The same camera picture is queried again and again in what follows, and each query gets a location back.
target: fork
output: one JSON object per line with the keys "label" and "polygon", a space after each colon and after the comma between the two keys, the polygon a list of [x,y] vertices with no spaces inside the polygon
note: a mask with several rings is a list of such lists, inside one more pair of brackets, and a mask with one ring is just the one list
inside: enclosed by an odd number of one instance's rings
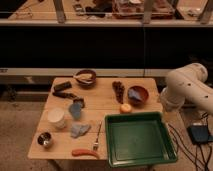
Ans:
{"label": "fork", "polygon": [[94,151],[97,151],[98,150],[98,146],[99,146],[99,142],[98,142],[98,139],[99,139],[99,134],[100,134],[100,131],[101,131],[101,125],[102,125],[102,121],[99,123],[99,128],[98,128],[98,133],[97,133],[97,137],[96,137],[96,140],[93,144],[93,150]]}

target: white container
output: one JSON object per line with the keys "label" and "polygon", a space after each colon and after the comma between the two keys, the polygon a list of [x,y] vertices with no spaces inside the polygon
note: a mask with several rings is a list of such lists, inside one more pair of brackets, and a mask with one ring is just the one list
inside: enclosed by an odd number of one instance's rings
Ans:
{"label": "white container", "polygon": [[48,112],[48,121],[56,128],[62,129],[66,126],[64,119],[65,112],[62,108],[53,108]]}

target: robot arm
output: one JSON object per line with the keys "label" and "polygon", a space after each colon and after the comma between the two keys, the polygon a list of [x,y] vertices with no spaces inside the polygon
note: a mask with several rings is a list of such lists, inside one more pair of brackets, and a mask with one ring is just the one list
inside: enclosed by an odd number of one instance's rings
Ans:
{"label": "robot arm", "polygon": [[169,72],[166,76],[167,87],[160,94],[164,109],[179,109],[187,99],[213,115],[213,89],[204,84],[207,77],[207,69],[199,63]]}

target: wooden bowl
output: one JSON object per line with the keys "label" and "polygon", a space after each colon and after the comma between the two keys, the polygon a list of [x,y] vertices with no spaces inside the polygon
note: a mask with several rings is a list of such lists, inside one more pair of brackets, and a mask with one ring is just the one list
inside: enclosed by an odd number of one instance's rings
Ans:
{"label": "wooden bowl", "polygon": [[84,70],[79,71],[76,74],[76,76],[79,76],[81,74],[91,74],[92,76],[91,76],[91,81],[89,81],[89,82],[84,82],[84,81],[81,81],[80,79],[75,78],[76,81],[79,83],[79,85],[81,85],[82,87],[91,87],[91,86],[93,86],[95,84],[95,82],[96,82],[96,73],[95,73],[95,71],[89,70],[89,69],[84,69]]}
{"label": "wooden bowl", "polygon": [[146,103],[148,98],[149,93],[142,86],[132,86],[128,89],[128,100],[133,106],[139,106]]}

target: green tray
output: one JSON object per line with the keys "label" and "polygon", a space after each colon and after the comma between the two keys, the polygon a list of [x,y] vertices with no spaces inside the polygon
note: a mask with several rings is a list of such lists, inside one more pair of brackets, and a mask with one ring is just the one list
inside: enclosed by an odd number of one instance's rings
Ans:
{"label": "green tray", "polygon": [[105,126],[111,167],[177,161],[177,154],[159,112],[108,115]]}

